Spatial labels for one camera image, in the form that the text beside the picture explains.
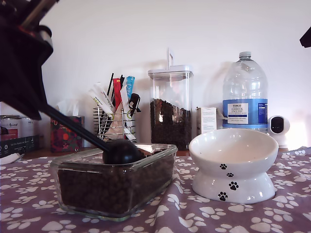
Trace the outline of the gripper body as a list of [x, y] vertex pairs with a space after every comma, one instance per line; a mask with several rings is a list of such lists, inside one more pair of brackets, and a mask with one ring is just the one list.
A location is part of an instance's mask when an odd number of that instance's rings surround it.
[[36, 28], [59, 0], [1, 0], [0, 16], [24, 29]]

